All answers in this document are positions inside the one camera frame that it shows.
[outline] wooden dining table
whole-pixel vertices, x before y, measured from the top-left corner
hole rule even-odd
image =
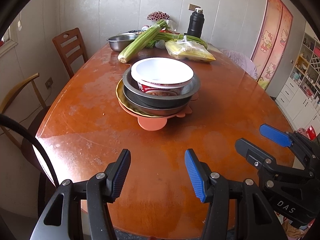
[[[130,64],[170,57],[167,51],[143,49],[129,64],[120,63],[108,44],[95,53],[60,92],[36,135],[59,182],[88,180],[127,148],[132,160],[123,190],[108,204],[113,226],[141,236],[188,239],[201,235],[208,209],[196,197],[185,167],[188,148],[231,180],[251,178],[258,184],[257,170],[235,150],[239,138],[270,153],[278,164],[292,166],[290,150],[259,133],[264,123],[292,132],[275,102],[227,56],[212,54],[211,63],[183,60],[201,81],[199,99],[190,102],[192,114],[146,131],[120,107],[116,86]],[[235,202],[230,201],[228,227],[234,224]]]

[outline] yellow plate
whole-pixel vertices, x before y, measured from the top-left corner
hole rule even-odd
[[[141,112],[137,109],[135,109],[134,107],[132,107],[129,104],[129,101],[127,100],[127,98],[125,97],[125,95],[123,94],[123,82],[122,79],[119,81],[119,83],[117,84],[116,87],[116,95],[117,98],[119,100],[119,102],[125,107],[127,108],[129,111],[134,112],[137,115],[140,116],[144,116],[144,117],[152,117],[152,118],[161,118],[163,116],[156,116],[156,115],[151,115],[151,114],[146,114],[145,112]]]

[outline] black thermos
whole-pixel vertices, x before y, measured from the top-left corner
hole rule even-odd
[[[195,11],[190,16],[187,35],[201,38],[203,23],[204,23],[203,10],[201,8],[196,8]]]

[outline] chair backrest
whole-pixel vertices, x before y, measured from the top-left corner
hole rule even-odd
[[[65,46],[62,46],[63,43],[66,41],[77,37],[76,40],[66,44]],[[61,33],[60,35],[54,37],[52,39],[53,44],[55,45],[62,62],[64,63],[68,74],[70,78],[73,77],[74,73],[71,68],[71,63],[74,62],[78,57],[82,55],[84,62],[86,63],[88,61],[87,52],[85,50],[84,42],[80,33],[79,28],[75,28],[70,31],[66,31],[64,33]],[[68,54],[70,51],[72,51],[76,47],[80,47],[78,50],[74,51],[71,55],[67,57],[66,54]]]
[[[32,84],[32,87],[36,93],[36,96],[43,108],[46,107],[45,101],[43,100],[34,79],[39,77],[40,74],[36,73],[32,75],[31,77],[21,81],[19,84],[15,85],[4,97],[0,104],[0,113],[4,114],[4,112],[7,110],[7,108],[11,105],[13,100],[17,97],[17,95],[21,92],[21,90],[28,85],[30,82]],[[4,127],[0,125],[0,128],[3,130],[3,132],[6,134],[6,136],[12,141],[19,149],[21,149],[21,144],[13,137],[13,135]]]

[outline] hello kitty poster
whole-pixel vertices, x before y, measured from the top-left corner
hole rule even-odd
[[[284,47],[285,43],[287,42],[288,39],[288,31],[286,31],[285,29],[282,30],[281,32],[281,39],[280,39],[280,46]]]
[[[273,37],[273,35],[270,32],[268,32],[267,30],[264,32],[264,34],[262,36],[263,43],[261,45],[261,51],[263,51],[264,53],[266,53],[267,50],[271,48],[272,37]]]
[[[276,70],[276,65],[273,63],[270,63],[269,66],[267,66],[266,68],[266,75],[264,76],[266,79],[271,79],[272,78],[272,74],[274,73],[274,71]]]
[[[251,60],[257,66],[258,84],[266,89],[281,66],[293,16],[281,0],[267,0],[259,37]]]

